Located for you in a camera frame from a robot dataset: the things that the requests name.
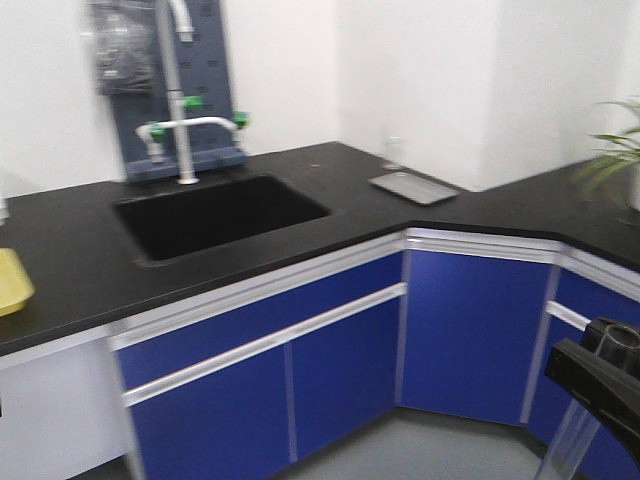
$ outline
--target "metal tray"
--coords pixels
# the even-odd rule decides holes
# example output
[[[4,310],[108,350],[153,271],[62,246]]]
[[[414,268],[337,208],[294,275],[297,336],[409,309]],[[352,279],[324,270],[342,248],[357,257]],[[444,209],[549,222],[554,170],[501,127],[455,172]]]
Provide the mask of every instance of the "metal tray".
[[[458,190],[405,172],[389,173],[372,178],[369,182],[420,205],[429,205],[460,194]]]

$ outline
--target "gray pegboard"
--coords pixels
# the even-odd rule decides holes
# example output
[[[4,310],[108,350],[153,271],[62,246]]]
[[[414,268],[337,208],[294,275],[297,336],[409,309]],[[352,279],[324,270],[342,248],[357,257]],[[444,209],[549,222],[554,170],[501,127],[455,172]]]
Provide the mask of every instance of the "gray pegboard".
[[[233,107],[219,0],[185,0],[195,29],[193,42],[182,43],[174,33],[176,57],[184,95],[200,95],[204,107],[187,111],[187,118],[216,116],[231,119]],[[110,97],[125,162],[127,178],[137,182],[178,175],[173,132],[164,140],[165,162],[154,164],[135,129],[147,122],[169,120],[166,87],[157,32],[154,39],[156,75],[150,95],[120,94]],[[242,164],[246,155],[231,134],[219,125],[189,127],[196,171]]]

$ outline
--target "black countertop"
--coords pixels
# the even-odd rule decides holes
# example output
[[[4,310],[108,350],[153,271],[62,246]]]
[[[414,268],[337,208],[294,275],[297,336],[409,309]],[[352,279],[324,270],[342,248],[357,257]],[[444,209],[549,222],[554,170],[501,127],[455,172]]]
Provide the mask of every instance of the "black countertop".
[[[35,295],[0,317],[0,356],[118,320],[406,227],[560,240],[640,272],[640,229],[615,203],[586,203],[567,167],[422,207],[371,186],[380,159],[338,143],[252,157],[200,174],[194,187],[169,179],[101,182],[8,200],[0,247],[14,248]],[[332,214],[150,264],[112,210],[121,199],[271,174]]]

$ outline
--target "faucet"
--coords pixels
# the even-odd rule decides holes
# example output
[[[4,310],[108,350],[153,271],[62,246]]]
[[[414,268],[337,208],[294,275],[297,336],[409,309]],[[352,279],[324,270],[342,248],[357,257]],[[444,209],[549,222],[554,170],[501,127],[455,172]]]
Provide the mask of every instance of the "faucet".
[[[176,60],[175,46],[173,44],[173,34],[170,28],[171,18],[169,17],[168,7],[170,6],[173,12],[176,32],[178,33],[180,41],[193,41],[193,26],[189,10],[184,0],[157,0],[156,4],[158,5],[158,8],[156,8],[156,22],[158,24],[158,37],[160,40],[164,77],[167,87],[167,100],[171,121],[173,123],[172,127],[176,141],[178,168],[180,170],[178,183],[189,185],[197,183],[198,179],[194,174],[189,134],[185,125],[185,99],[180,85],[180,72],[178,70],[178,61]]]
[[[147,146],[147,152],[151,157],[152,161],[160,162],[162,161],[161,156],[164,154],[164,148],[162,147],[162,143],[159,140],[164,136],[164,131],[168,128],[173,128],[174,131],[178,127],[185,128],[190,127],[192,125],[220,125],[231,132],[232,135],[235,135],[242,125],[238,125],[238,123],[228,120],[223,117],[198,117],[198,118],[187,118],[181,121],[167,121],[167,122],[152,122],[146,125],[140,125],[136,128],[136,135],[142,140]],[[183,182],[182,177],[178,180],[180,183],[195,183],[195,182]]]

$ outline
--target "cabinet door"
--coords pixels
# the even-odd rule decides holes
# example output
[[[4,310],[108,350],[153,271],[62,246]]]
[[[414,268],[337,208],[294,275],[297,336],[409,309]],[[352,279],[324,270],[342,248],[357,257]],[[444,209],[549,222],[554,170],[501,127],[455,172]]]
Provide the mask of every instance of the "cabinet door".
[[[411,252],[401,404],[519,423],[549,271]]]
[[[292,342],[299,457],[394,406],[399,300]]]
[[[572,272],[562,272],[556,301],[588,319],[608,317],[640,325],[640,304]],[[551,347],[564,338],[577,343],[583,332],[557,318],[551,319],[544,358]],[[571,401],[561,387],[540,375],[536,386],[529,430],[549,444]],[[601,427],[594,438],[580,470],[592,480],[640,479],[631,456],[615,437]]]
[[[263,480],[289,462],[283,347],[131,412],[149,480]]]

